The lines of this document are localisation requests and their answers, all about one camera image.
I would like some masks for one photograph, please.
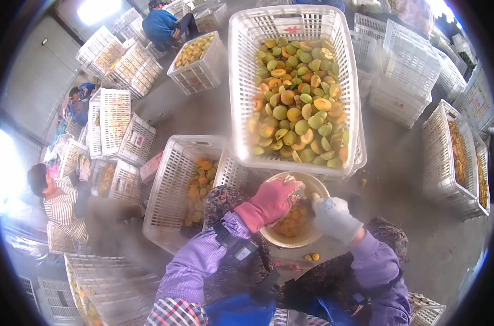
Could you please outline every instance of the plaid shirt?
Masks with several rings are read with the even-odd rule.
[[[298,325],[289,316],[299,314],[297,311],[277,309],[269,326]],[[147,316],[145,326],[159,325],[208,325],[209,318],[202,306],[188,303],[182,299],[163,298],[153,304]],[[316,316],[306,315],[306,324],[302,326],[328,326],[330,323]]]

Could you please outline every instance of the worker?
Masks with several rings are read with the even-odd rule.
[[[90,82],[85,82],[79,87],[73,87],[69,90],[69,113],[73,120],[84,127],[89,119],[89,99],[94,85]]]
[[[426,0],[398,0],[393,8],[398,14],[387,14],[385,12],[376,14],[367,11],[366,5],[361,5],[358,12],[387,22],[388,19],[405,26],[417,35],[429,40],[434,29],[434,14],[432,8]]]
[[[186,31],[189,31],[191,39],[198,37],[198,27],[192,14],[186,14],[177,23],[178,18],[163,9],[164,3],[160,0],[149,2],[149,14],[142,22],[142,28],[147,38],[160,52],[177,49],[175,41]]]
[[[204,203],[207,228],[166,266],[146,325],[355,325],[362,307],[370,310],[370,325],[408,325],[408,291],[399,268],[404,233],[382,219],[363,228],[339,198],[311,195],[313,224],[349,252],[296,281],[276,283],[258,231],[303,195],[303,183],[292,176],[264,183],[252,199],[226,186],[213,188]]]
[[[65,235],[92,245],[97,255],[119,256],[122,252],[114,250],[125,232],[122,223],[143,217],[145,208],[127,200],[92,197],[89,178],[79,170],[81,175],[74,171],[54,180],[44,163],[36,164],[28,171],[28,184],[44,199],[49,220]]]

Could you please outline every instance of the pink cloth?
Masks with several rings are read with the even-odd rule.
[[[51,178],[55,179],[55,175],[58,173],[58,169],[60,166],[58,164],[55,164],[52,168],[49,169],[49,175]]]
[[[292,205],[303,197],[304,189],[303,182],[287,175],[261,185],[250,201],[237,206],[234,211],[247,228],[256,233],[287,214]]]

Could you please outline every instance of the bright window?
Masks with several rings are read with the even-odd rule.
[[[0,213],[8,199],[18,197],[26,185],[26,173],[13,139],[0,129]]]
[[[86,0],[77,14],[86,25],[93,25],[118,12],[121,7],[121,0]]]

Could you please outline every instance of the work glove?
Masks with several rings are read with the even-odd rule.
[[[312,209],[316,213],[314,227],[323,234],[338,239],[347,247],[363,226],[357,218],[352,217],[348,211],[348,203],[341,198],[321,198],[314,192]]]
[[[304,197],[305,185],[292,175],[265,182],[256,195],[237,206],[238,214],[249,231],[256,233],[265,225],[275,223]]]

